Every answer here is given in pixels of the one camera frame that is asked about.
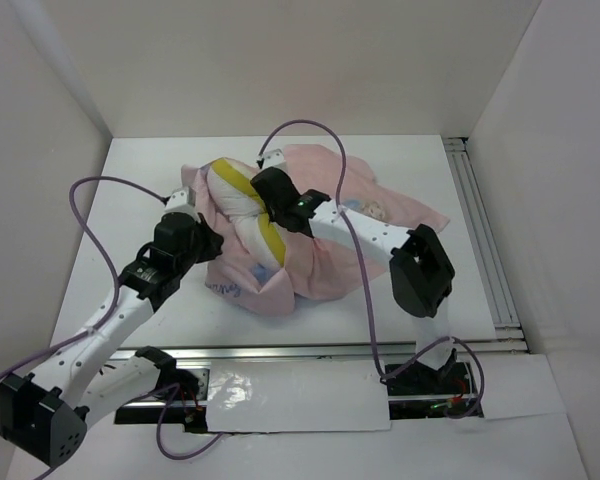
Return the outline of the cream quilted pillow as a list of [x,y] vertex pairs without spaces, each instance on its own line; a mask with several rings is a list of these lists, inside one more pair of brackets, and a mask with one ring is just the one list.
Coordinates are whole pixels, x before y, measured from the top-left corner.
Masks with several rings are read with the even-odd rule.
[[257,173],[243,162],[222,157],[210,163],[206,182],[211,198],[233,226],[241,245],[258,264],[276,272],[284,266],[286,245],[251,184]]

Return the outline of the pink printed pillowcase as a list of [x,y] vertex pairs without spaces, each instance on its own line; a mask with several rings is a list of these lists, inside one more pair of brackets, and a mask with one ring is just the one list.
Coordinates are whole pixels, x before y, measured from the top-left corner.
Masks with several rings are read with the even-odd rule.
[[[449,223],[448,217],[429,206],[378,185],[362,159],[343,159],[321,145],[287,145],[283,152],[286,173],[302,192],[315,189],[333,196],[342,180],[342,203],[366,216],[408,228],[426,224],[435,232]],[[210,196],[206,180],[211,162],[183,166],[181,180],[195,192],[198,212],[224,238],[221,255],[207,265],[205,285],[212,293],[255,314],[281,316],[294,311],[297,297],[336,300],[360,287],[354,251],[333,241],[291,233],[273,222],[286,245],[284,266],[271,272],[258,264]]]

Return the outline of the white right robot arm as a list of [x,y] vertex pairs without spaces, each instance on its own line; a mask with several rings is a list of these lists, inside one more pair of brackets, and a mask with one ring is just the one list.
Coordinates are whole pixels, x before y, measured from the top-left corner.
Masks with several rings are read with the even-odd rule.
[[[366,216],[335,197],[310,189],[300,193],[283,170],[268,167],[250,180],[266,211],[289,232],[329,240],[356,253],[367,309],[372,357],[383,384],[416,369],[416,379],[428,392],[440,391],[451,379],[457,354],[447,316],[438,320],[440,307],[452,292],[455,270],[438,235],[429,226],[414,229]],[[370,276],[366,262],[387,269],[392,297],[414,320],[416,353],[387,373],[380,365]]]

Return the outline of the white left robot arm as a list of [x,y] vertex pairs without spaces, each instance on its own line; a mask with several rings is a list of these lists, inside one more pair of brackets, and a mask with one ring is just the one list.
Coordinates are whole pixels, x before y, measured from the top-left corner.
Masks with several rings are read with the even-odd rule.
[[102,327],[89,320],[79,341],[59,348],[32,372],[0,382],[0,436],[55,469],[67,462],[88,429],[127,402],[149,393],[188,399],[199,380],[165,351],[146,346],[112,370],[105,365],[121,344],[180,287],[196,264],[215,259],[223,239],[203,215],[167,213],[134,261],[119,276],[114,309]]

